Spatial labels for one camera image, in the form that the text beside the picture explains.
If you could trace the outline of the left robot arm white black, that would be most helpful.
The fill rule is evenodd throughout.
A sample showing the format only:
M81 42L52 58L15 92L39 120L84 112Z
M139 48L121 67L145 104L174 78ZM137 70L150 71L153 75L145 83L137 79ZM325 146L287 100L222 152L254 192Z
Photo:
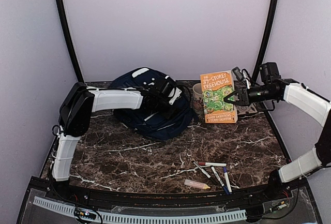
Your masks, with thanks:
M170 77L144 87L99 88L76 83L60 107L58 148L51 176L57 181L53 193L62 201L73 197L73 190L63 181L69 180L74 152L81 136L89 129L93 113L114 109L139 109L147 103L169 110L182 95L182 90Z

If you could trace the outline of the orange Treehouse book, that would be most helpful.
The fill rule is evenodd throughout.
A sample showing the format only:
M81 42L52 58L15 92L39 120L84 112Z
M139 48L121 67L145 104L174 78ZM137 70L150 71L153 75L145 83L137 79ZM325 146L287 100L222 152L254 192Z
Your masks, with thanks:
M200 75L204 118L207 124L232 124L237 122L237 110L224 97L234 91L230 71Z

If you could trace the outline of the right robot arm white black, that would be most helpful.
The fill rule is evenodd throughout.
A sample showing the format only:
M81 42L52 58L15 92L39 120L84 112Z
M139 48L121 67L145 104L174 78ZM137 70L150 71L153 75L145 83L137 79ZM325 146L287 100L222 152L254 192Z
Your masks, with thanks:
M322 127L320 137L310 151L270 175L270 184L264 188L264 196L267 199L277 199L283 193L285 183L330 166L330 100L303 83L284 79L275 62L259 66L261 84L253 82L244 69L235 67L232 72L238 80L245 81L247 85L226 95L226 103L243 107L268 100L272 103L283 101L301 110Z

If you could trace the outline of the navy blue student backpack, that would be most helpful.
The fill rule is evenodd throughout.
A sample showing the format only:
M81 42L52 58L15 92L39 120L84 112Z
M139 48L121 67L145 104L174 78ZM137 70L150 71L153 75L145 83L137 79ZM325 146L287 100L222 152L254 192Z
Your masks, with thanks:
M166 98L177 86L182 90L182 94L173 104L177 107L178 113L168 120L153 110L152 98ZM108 86L109 89L130 87L140 90L143 96L141 106L135 110L115 109L113 114L121 123L144 137L153 140L169 140L182 133L192 121L199 120L191 107L191 94L185 94L188 87L176 83L163 72L148 67L137 68L116 78Z

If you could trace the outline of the yellow tip highlighter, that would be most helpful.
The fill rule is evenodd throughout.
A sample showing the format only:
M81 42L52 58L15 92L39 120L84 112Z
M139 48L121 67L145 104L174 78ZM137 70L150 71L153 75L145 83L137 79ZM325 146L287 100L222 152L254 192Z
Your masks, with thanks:
M185 180L184 185L203 190L210 189L210 187L206 183L200 183L192 180Z

